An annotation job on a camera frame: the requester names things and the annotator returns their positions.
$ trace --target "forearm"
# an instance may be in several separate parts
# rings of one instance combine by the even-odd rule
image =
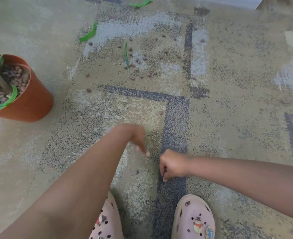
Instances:
[[[87,238],[131,139],[131,128],[129,124],[121,124],[102,137],[0,238]]]
[[[230,188],[293,217],[293,166],[254,160],[193,157],[188,163],[188,171],[190,175]]]

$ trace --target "terracotta-colored pot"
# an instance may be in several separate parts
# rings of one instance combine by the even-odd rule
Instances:
[[[38,80],[35,72],[25,60],[10,54],[5,54],[3,57],[6,64],[19,65],[29,69],[30,80],[17,99],[0,109],[0,117],[22,122],[35,122],[45,117],[53,106],[52,94]]]

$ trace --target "hand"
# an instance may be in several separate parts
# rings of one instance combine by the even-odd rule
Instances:
[[[189,175],[189,159],[190,157],[186,154],[167,149],[160,156],[160,172],[163,181],[166,182],[173,177],[185,177]]]
[[[137,145],[137,150],[143,152],[147,157],[150,156],[150,153],[146,150],[144,146],[144,134],[145,129],[144,126],[139,124],[122,124],[123,126],[129,127],[130,131],[132,132],[132,137],[130,142],[134,145]]]

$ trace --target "person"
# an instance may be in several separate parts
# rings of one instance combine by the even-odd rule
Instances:
[[[148,155],[144,136],[142,125],[116,125],[5,229],[0,239],[124,238],[109,188],[129,141]],[[293,217],[293,166],[166,150],[160,156],[160,172],[164,181],[188,175],[207,179]],[[184,196],[177,205],[172,238],[210,239],[214,233],[212,211],[205,201]]]

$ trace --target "floor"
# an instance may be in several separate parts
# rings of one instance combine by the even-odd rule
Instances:
[[[114,125],[137,122],[151,156],[128,145],[111,186],[127,238],[170,238],[188,193],[212,208],[217,239],[293,238],[293,219],[199,178],[163,184],[158,169],[167,148],[293,165],[293,1],[128,6],[141,1],[0,0],[0,53],[27,60],[55,98],[36,123],[0,119],[0,232]],[[93,45],[80,43],[94,21]],[[124,69],[125,41],[138,71]]]

